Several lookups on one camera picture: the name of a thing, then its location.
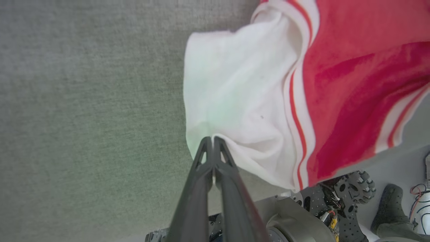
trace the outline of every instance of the gray floor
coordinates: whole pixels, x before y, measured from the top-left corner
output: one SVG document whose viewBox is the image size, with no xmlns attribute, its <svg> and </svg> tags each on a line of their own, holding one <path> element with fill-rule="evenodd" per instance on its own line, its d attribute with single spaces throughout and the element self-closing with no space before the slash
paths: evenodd
<svg viewBox="0 0 430 242">
<path fill-rule="evenodd" d="M 187 38 L 245 25 L 257 4 L 2 1 L 0 241 L 108 242 L 168 226 L 191 163 Z M 255 199 L 280 191 L 243 177 Z"/>
<path fill-rule="evenodd" d="M 409 214 L 414 195 L 409 193 L 411 187 L 423 183 L 425 180 L 425 165 L 424 157 L 430 152 L 430 146 L 412 151 L 409 154 L 399 156 L 392 160 L 378 162 L 366 168 L 370 177 L 375 181 L 377 193 L 375 198 L 368 204 L 360 205 L 357 213 L 359 223 L 367 228 L 366 235 L 369 241 L 378 239 L 376 235 L 370 232 L 370 225 L 378 210 L 379 200 L 382 196 L 382 191 L 389 183 L 394 183 L 403 189 L 402 207 L 406 215 Z"/>
</svg>

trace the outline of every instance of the wire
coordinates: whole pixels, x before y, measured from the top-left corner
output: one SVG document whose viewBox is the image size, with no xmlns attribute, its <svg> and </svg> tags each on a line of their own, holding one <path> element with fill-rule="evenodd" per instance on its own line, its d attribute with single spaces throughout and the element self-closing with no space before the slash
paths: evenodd
<svg viewBox="0 0 430 242">
<path fill-rule="evenodd" d="M 427 215 L 427 214 L 430 214 L 430 213 L 426 213 L 426 214 L 423 214 L 423 215 L 421 216 L 421 227 L 423 227 L 423 231 L 424 231 L 424 234 L 425 234 L 425 235 L 427 235 L 427 233 L 426 233 L 426 230 L 424 229 L 424 225 L 423 225 L 423 217 L 424 217 L 424 215 Z"/>
<path fill-rule="evenodd" d="M 424 191 L 421 191 L 421 189 L 418 187 L 419 185 L 423 185 L 424 186 Z M 411 207 L 411 212 L 409 213 L 409 221 L 412 222 L 412 219 L 414 216 L 412 216 L 414 214 L 414 210 L 417 207 L 418 203 L 420 202 L 421 196 L 425 193 L 427 193 L 427 186 L 420 183 L 418 185 L 415 185 L 411 188 L 410 193 L 413 195 L 417 195 L 415 198 L 415 202 L 412 204 Z"/>
<path fill-rule="evenodd" d="M 418 189 L 418 193 L 416 193 L 416 192 L 413 191 L 414 188 Z M 421 198 L 421 189 L 419 187 L 417 187 L 417 186 L 414 186 L 414 187 L 411 188 L 411 193 L 413 195 L 417 195 L 418 194 L 419 197 L 418 197 L 417 201 L 419 202 L 420 198 Z M 414 214 L 414 210 L 417 207 L 417 205 L 418 205 L 418 203 L 416 202 L 415 205 L 414 205 L 414 207 L 411 210 L 411 214 Z"/>
<path fill-rule="evenodd" d="M 424 206 L 424 207 L 418 209 L 418 211 L 416 212 L 416 214 L 419 213 L 423 208 L 427 208 L 427 207 L 430 207 L 430 205 L 427 205 L 427 206 Z"/>
<path fill-rule="evenodd" d="M 429 192 L 430 192 L 430 190 L 427 190 L 425 192 L 422 192 L 421 195 L 424 195 L 424 194 L 429 193 Z"/>
</svg>

